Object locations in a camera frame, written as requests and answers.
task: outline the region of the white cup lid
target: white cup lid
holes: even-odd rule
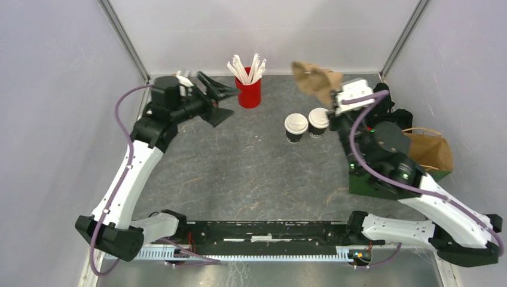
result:
[[[310,114],[308,115],[308,120],[312,126],[318,129],[325,129],[329,126],[328,116],[326,112],[328,110],[325,108],[316,108],[312,109]]]
[[[285,118],[285,129],[299,135],[308,130],[308,120],[301,114],[290,114]]]

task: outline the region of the gray table surface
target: gray table surface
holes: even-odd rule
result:
[[[376,75],[344,80],[357,77],[378,83]],[[234,86],[233,77],[215,79]],[[354,210],[422,219],[396,201],[349,194],[347,161],[335,132],[287,142],[285,117],[321,106],[297,89],[292,76],[264,76],[257,108],[228,99],[221,107],[236,113],[218,127],[200,118],[181,124],[146,183],[134,219],[162,209],[189,220],[342,220]]]

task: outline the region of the paper coffee cup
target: paper coffee cup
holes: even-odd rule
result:
[[[329,127],[329,120],[325,108],[312,109],[308,115],[308,132],[313,138],[319,138]]]
[[[290,114],[285,118],[285,135],[287,141],[295,144],[308,130],[308,120],[301,114]]]

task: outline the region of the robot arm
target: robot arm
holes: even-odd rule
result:
[[[130,153],[127,150],[105,197],[91,216],[79,216],[75,223],[75,228],[92,246],[130,261],[143,245],[174,235],[180,221],[186,221],[184,216],[169,210],[138,221],[132,221],[132,213],[150,173],[177,135],[179,123],[200,116],[216,127],[234,113],[219,108],[218,102],[236,96],[237,89],[215,82],[201,72],[197,73],[197,78],[206,86],[206,93],[180,75],[155,80],[152,99],[130,134],[133,141],[131,164],[128,165]],[[129,171],[123,175],[126,167]],[[118,184],[118,191],[106,208]],[[98,236],[92,242],[96,228],[99,228]]]
[[[371,240],[383,239],[436,249],[441,258],[461,266],[496,263],[501,251],[491,242],[491,237],[492,231],[501,230],[501,217],[482,215],[441,188],[419,164],[407,156],[410,139],[402,134],[396,124],[380,123],[371,132],[364,123],[360,123],[354,144],[364,161],[358,161],[350,146],[350,133],[354,121],[360,116],[355,110],[374,103],[373,96],[368,95],[372,95],[372,90],[364,80],[344,85],[342,91],[334,94],[335,109],[328,113],[331,129],[338,131],[349,161],[349,172],[357,176],[371,173],[364,169],[363,165],[366,164],[380,175],[379,178],[369,178],[369,183],[380,195],[395,196],[399,202],[416,209],[429,220],[404,221],[366,213],[362,214],[361,233]],[[399,184],[393,185],[393,181],[433,195],[400,188]],[[479,222],[466,213],[476,216]]]

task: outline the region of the white wall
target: white wall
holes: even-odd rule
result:
[[[142,80],[94,0],[1,1],[0,66],[0,286],[76,286]]]
[[[293,60],[378,72],[417,0],[111,0],[150,74],[230,74],[234,54],[290,74]]]
[[[432,1],[387,82],[414,125],[441,131],[455,171],[442,186],[471,208],[507,218],[505,1]],[[506,232],[500,234],[507,241]],[[464,286],[501,286],[507,258],[463,269]]]

